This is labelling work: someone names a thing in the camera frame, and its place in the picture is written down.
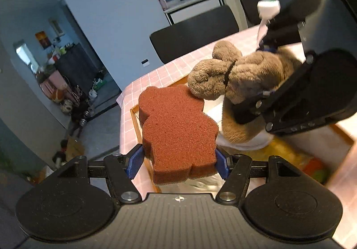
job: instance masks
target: pink checkered tablecloth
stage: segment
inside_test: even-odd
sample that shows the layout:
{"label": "pink checkered tablecloth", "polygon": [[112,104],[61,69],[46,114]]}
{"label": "pink checkered tablecloth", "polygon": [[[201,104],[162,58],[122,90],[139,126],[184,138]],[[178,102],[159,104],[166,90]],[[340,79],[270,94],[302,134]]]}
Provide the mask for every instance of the pink checkered tablecloth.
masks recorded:
{"label": "pink checkered tablecloth", "polygon": [[[256,50],[258,27],[252,27],[224,38],[233,43],[244,55]],[[120,153],[127,154],[137,143],[130,109],[138,104],[138,98],[148,86],[165,87],[187,75],[194,65],[202,59],[212,58],[213,47],[210,43],[198,50],[184,55],[162,67],[142,76],[132,82],[117,98],[121,107],[120,120]],[[289,48],[301,60],[305,60],[302,44],[290,45]],[[353,248],[357,243],[357,145],[349,153],[328,188],[341,200],[344,208],[343,217],[338,226],[334,239],[345,248]],[[145,198],[153,191],[151,180],[145,166],[142,165],[135,179],[134,185]]]}

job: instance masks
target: light switch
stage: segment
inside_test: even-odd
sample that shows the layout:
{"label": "light switch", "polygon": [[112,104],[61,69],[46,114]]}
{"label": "light switch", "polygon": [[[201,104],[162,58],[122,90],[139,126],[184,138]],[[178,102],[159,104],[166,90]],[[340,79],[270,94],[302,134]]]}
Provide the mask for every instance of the light switch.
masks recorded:
{"label": "light switch", "polygon": [[145,59],[144,61],[141,62],[143,67],[147,67],[150,65],[150,62],[148,59]]}

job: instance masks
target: bottle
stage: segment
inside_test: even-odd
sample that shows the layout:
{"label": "bottle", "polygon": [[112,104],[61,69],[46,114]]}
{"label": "bottle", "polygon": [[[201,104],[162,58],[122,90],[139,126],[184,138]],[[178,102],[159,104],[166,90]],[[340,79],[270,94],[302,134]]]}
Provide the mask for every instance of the bottle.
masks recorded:
{"label": "bottle", "polygon": [[167,9],[167,2],[166,0],[159,0],[162,10],[166,10]]}
{"label": "bottle", "polygon": [[55,44],[53,44],[52,59],[56,62],[60,57],[61,57],[60,49]]}
{"label": "bottle", "polygon": [[280,12],[280,2],[279,0],[261,0],[258,2],[257,7],[259,17],[262,19],[257,35],[257,45],[259,46],[268,31],[266,24]]}

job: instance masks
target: screw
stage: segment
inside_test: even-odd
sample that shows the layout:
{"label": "screw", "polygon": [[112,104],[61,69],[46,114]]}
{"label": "screw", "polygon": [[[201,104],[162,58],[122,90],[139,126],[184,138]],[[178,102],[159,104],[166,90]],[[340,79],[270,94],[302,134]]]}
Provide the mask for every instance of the screw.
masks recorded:
{"label": "screw", "polygon": [[237,198],[236,194],[230,191],[225,191],[223,193],[220,193],[220,199],[222,201],[234,201],[236,198]]}
{"label": "screw", "polygon": [[269,122],[267,125],[265,125],[265,130],[270,131],[273,128],[273,123]]}
{"label": "screw", "polygon": [[306,62],[311,65],[313,63],[313,55],[308,55],[306,57]]}
{"label": "screw", "polygon": [[121,194],[121,198],[125,201],[135,201],[139,195],[134,191],[126,191]]}
{"label": "screw", "polygon": [[261,105],[262,105],[262,100],[259,100],[259,101],[255,104],[255,108],[259,109]]}
{"label": "screw", "polygon": [[301,29],[301,28],[303,28],[305,26],[305,22],[300,22],[300,23],[298,23],[298,25],[297,25],[297,28],[298,29]]}
{"label": "screw", "polygon": [[84,116],[84,118],[89,118],[90,117],[90,113],[88,111],[85,111],[83,113],[83,116]]}
{"label": "screw", "polygon": [[87,120],[85,120],[85,119],[81,119],[81,120],[79,121],[79,125],[82,126],[82,127],[86,126],[87,123],[88,123],[88,122],[87,122]]}

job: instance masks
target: black chair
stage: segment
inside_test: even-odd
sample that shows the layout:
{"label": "black chair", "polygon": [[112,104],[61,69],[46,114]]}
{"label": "black chair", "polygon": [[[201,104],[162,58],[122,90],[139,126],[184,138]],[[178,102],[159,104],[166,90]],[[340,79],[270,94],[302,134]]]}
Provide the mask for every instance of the black chair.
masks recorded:
{"label": "black chair", "polygon": [[160,60],[167,64],[238,31],[231,9],[224,5],[158,30],[150,40]]}
{"label": "black chair", "polygon": [[[259,1],[260,0],[241,0],[244,13],[246,14],[246,18],[252,25],[258,25],[261,22],[261,18],[259,18],[259,12],[257,8],[257,4]],[[293,0],[279,0],[281,10],[288,6],[292,1]]]}

